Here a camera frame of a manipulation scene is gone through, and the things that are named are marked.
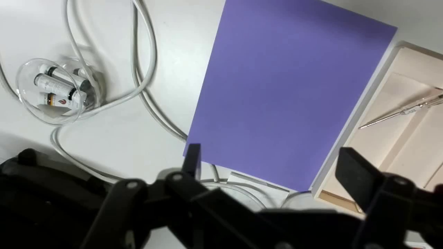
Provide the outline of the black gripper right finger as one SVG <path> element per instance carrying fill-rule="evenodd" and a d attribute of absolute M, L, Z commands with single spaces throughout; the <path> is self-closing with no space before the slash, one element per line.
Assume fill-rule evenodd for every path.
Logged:
<path fill-rule="evenodd" d="M 384 174 L 355 147 L 342 146 L 338 154 L 335 178 L 359 207 L 367 210 L 384 181 Z"/>

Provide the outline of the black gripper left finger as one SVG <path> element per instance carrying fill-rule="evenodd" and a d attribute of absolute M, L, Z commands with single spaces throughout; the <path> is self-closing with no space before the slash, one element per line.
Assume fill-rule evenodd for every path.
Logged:
<path fill-rule="evenodd" d="M 198 178 L 201 174 L 201 145 L 190 143 L 184 156 L 182 171 Z"/>

